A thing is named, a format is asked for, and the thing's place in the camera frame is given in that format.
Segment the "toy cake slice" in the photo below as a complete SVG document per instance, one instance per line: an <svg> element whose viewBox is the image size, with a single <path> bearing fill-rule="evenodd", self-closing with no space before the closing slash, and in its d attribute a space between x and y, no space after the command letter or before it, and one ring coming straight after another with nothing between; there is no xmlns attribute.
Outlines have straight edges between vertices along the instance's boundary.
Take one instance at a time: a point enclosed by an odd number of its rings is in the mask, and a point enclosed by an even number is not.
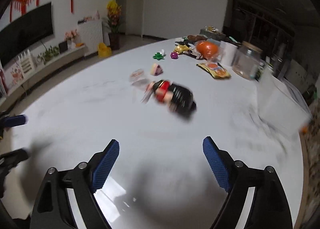
<svg viewBox="0 0 320 229"><path fill-rule="evenodd" d="M162 73L163 73L163 68L159 64L154 63L151 67L150 74L152 76L159 76Z"/></svg>

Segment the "floral sofa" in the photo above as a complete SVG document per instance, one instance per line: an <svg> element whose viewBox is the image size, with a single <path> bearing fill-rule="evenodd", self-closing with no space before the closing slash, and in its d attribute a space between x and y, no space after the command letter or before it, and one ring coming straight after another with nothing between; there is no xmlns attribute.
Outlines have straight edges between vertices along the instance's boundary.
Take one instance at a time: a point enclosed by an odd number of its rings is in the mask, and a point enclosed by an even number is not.
<svg viewBox="0 0 320 229"><path fill-rule="evenodd" d="M319 91L310 85L302 94L312 118L304 130L309 164L308 196L303 223L307 223L319 207Z"/></svg>

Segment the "black-haired doll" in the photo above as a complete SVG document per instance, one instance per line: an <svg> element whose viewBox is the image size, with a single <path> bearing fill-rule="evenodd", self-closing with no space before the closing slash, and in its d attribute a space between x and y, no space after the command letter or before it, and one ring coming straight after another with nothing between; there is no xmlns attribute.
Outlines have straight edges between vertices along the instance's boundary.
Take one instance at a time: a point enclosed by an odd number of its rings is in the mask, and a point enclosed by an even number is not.
<svg viewBox="0 0 320 229"><path fill-rule="evenodd" d="M147 103L152 96L158 103L167 105L172 113L185 120L190 119L197 108L192 91L169 80L149 83L142 102Z"/></svg>

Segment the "orange plastic bag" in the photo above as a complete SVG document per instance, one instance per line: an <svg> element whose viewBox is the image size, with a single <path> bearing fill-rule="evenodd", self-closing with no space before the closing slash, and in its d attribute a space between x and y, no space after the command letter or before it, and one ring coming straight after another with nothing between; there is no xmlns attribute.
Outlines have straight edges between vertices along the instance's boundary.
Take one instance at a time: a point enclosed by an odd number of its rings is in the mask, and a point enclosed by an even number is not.
<svg viewBox="0 0 320 229"><path fill-rule="evenodd" d="M196 50L206 60L214 60L219 55L219 47L210 41L202 40L196 43Z"/></svg>

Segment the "black television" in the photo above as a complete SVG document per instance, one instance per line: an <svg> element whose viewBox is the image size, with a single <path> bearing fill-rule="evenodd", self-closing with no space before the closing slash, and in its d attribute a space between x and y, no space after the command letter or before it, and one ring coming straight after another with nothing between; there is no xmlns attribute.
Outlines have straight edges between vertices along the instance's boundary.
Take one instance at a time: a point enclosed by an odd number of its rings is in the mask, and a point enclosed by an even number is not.
<svg viewBox="0 0 320 229"><path fill-rule="evenodd" d="M53 33L50 2L17 18L1 30L1 65L7 65L18 54Z"/></svg>

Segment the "green toy flower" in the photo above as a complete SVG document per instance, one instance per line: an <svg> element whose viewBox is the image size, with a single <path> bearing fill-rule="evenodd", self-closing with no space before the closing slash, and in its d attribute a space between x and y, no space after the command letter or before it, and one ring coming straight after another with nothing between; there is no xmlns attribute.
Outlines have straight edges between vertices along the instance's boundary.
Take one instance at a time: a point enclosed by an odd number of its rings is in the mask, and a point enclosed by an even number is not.
<svg viewBox="0 0 320 229"><path fill-rule="evenodd" d="M165 50L161 50L161 51L155 53L153 56L153 59L158 60L158 61L164 60L164 58L165 58Z"/></svg>

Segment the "white paper roll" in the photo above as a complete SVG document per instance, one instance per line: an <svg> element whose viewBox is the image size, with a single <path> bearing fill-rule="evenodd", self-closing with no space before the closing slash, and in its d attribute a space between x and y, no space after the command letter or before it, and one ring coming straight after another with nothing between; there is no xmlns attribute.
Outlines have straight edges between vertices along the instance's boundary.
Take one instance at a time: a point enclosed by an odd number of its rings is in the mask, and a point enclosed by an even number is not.
<svg viewBox="0 0 320 229"><path fill-rule="evenodd" d="M220 47L222 49L221 64L231 66L238 47L224 41L221 41Z"/></svg>

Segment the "glass jar with lid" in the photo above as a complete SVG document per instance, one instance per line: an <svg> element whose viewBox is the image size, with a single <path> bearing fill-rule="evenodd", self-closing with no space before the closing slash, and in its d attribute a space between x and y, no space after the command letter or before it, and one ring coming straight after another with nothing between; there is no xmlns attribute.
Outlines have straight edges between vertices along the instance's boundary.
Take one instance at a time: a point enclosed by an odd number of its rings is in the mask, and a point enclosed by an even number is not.
<svg viewBox="0 0 320 229"><path fill-rule="evenodd" d="M263 50L246 41L237 50L232 64L232 70L239 76L252 80L255 78L260 65Z"/></svg>

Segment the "clear plastic cup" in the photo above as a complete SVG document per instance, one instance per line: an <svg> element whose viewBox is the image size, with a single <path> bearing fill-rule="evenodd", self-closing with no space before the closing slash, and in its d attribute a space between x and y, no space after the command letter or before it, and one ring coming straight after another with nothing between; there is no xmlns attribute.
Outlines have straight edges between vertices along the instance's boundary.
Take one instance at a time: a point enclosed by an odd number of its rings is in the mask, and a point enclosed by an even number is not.
<svg viewBox="0 0 320 229"><path fill-rule="evenodd" d="M149 83L149 80L147 79L143 69L137 69L133 71L130 74L129 80L131 85L134 86L144 86Z"/></svg>

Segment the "yellow potty chair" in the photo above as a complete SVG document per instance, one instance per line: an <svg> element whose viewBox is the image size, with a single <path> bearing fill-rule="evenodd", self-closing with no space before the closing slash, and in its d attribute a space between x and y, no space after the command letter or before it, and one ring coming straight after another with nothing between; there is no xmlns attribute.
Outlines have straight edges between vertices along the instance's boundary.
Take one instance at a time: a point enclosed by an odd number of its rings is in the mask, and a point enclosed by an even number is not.
<svg viewBox="0 0 320 229"><path fill-rule="evenodd" d="M112 50L110 46L107 46L104 43L98 44L98 56L99 57L110 57L112 55Z"/></svg>

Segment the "yellow snack packet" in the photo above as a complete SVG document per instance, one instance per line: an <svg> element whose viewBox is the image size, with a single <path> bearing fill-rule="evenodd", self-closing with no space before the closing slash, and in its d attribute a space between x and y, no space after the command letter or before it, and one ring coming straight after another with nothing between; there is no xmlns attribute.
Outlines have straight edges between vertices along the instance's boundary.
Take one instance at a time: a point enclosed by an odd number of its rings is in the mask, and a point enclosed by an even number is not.
<svg viewBox="0 0 320 229"><path fill-rule="evenodd" d="M227 69L223 68L218 62L198 63L197 67L206 71L214 79L229 79L231 77Z"/></svg>

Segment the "yellow flower plant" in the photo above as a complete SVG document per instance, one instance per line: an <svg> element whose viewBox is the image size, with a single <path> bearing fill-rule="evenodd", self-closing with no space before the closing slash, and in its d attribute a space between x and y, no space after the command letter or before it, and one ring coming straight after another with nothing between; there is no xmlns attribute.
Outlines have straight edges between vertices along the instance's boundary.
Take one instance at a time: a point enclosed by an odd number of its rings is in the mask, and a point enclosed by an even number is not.
<svg viewBox="0 0 320 229"><path fill-rule="evenodd" d="M116 34L119 32L121 25L122 7L116 0L110 0L106 6L107 16L103 17L103 23L108 27L110 33Z"/></svg>

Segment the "white storage box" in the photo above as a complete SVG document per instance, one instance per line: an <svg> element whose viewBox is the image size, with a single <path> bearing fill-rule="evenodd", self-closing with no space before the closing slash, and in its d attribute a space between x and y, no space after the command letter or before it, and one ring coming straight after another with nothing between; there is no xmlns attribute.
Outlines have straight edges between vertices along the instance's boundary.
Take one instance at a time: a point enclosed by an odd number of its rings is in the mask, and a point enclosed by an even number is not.
<svg viewBox="0 0 320 229"><path fill-rule="evenodd" d="M285 79L263 70L257 88L258 115L262 121L287 137L298 133L312 118L300 91Z"/></svg>

